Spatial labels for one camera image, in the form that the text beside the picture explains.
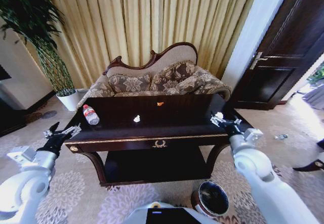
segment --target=sofa cushion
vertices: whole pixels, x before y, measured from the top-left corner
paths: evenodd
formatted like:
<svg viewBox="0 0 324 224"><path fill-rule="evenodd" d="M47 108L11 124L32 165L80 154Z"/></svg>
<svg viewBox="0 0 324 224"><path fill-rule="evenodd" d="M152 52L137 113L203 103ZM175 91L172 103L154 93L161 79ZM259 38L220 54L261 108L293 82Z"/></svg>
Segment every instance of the sofa cushion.
<svg viewBox="0 0 324 224"><path fill-rule="evenodd" d="M192 61L181 61L159 71L152 79L151 91L165 91L190 77L195 65Z"/></svg>
<svg viewBox="0 0 324 224"><path fill-rule="evenodd" d="M79 101L76 108L81 107L88 97L112 97L114 95L115 93L108 84L104 82L96 82L90 87L89 91L87 91L87 93Z"/></svg>
<svg viewBox="0 0 324 224"><path fill-rule="evenodd" d="M138 92L120 92L115 96L158 96L165 95L162 91L138 91Z"/></svg>
<svg viewBox="0 0 324 224"><path fill-rule="evenodd" d="M229 99L231 88L222 81L220 81L218 78L210 74L207 70L196 66L196 70L193 75L197 76L204 82L194 91L194 94L218 93L224 98L225 101Z"/></svg>
<svg viewBox="0 0 324 224"><path fill-rule="evenodd" d="M168 88L164 91L167 95L180 95L180 91L177 88Z"/></svg>
<svg viewBox="0 0 324 224"><path fill-rule="evenodd" d="M149 73L141 74L139 76L114 74L108 78L108 81L115 93L148 91L151 75Z"/></svg>
<svg viewBox="0 0 324 224"><path fill-rule="evenodd" d="M176 89L179 91L180 95L187 94L189 92L194 91L199 86L204 83L202 79L197 76L190 76L186 78L184 81L180 82L176 85Z"/></svg>

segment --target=carved wooden frame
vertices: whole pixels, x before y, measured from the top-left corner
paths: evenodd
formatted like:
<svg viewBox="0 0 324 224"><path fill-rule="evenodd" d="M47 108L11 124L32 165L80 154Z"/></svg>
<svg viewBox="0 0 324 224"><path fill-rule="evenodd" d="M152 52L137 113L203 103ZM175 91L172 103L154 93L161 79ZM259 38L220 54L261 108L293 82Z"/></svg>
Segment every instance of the carved wooden frame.
<svg viewBox="0 0 324 224"><path fill-rule="evenodd" d="M110 70L113 67L124 67L124 68L130 68L130 69L145 69L145 68L149 68L150 66L152 66L153 64L155 64L160 58L163 57L163 55L165 55L165 53L167 53L168 51L170 51L171 49L177 47L177 46L190 46L193 48L193 50L196 53L196 61L195 61L195 65L197 65L198 62L198 53L197 53L197 49L196 47L192 44L192 43L187 43L187 42L180 42L180 43L174 43L171 46L169 46L168 48L166 48L163 52L161 53L156 53L153 50L151 50L151 58L150 60L147 62L147 64L141 66L141 67L132 67L129 66L127 64L124 64L122 62L122 57L118 56L116 57L106 68L106 70L102 73L104 76L107 74L108 70Z"/></svg>

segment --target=table leg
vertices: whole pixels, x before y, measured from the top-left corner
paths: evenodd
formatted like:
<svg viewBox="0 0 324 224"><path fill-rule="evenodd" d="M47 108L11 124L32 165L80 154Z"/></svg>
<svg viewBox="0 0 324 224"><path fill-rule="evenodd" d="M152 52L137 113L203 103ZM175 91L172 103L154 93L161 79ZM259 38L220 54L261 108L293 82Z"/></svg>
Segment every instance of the table leg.
<svg viewBox="0 0 324 224"><path fill-rule="evenodd" d="M208 169L209 176L212 175L212 172L214 170L214 165L215 165L218 155L227 146L229 147L229 143L220 143L220 144L215 145L212 148L211 152L209 152L209 155L207 158L207 169Z"/></svg>
<svg viewBox="0 0 324 224"><path fill-rule="evenodd" d="M83 154L86 157L88 157L93 163L93 165L95 166L100 181L100 185L106 185L107 180L105 176L105 170L104 170L105 168L99 154L97 152L82 152L80 154Z"/></svg>

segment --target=red bottle label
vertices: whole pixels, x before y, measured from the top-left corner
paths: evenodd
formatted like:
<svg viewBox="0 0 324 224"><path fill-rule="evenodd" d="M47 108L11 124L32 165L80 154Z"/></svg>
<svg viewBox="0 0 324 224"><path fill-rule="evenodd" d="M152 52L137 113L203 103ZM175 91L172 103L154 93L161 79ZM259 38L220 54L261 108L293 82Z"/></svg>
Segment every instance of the red bottle label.
<svg viewBox="0 0 324 224"><path fill-rule="evenodd" d="M94 113L95 111L92 108L87 108L86 110L83 111L83 114L85 115L85 117L88 114Z"/></svg>

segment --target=door handle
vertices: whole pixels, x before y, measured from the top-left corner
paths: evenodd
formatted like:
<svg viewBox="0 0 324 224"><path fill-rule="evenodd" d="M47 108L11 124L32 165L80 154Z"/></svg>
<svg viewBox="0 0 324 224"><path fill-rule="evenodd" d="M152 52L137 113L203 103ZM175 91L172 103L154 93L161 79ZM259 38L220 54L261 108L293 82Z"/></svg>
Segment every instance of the door handle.
<svg viewBox="0 0 324 224"><path fill-rule="evenodd" d="M267 60L268 58L261 58L263 52L258 52L257 56L253 60L253 63L250 66L250 69L254 69L254 67L257 65L259 60Z"/></svg>

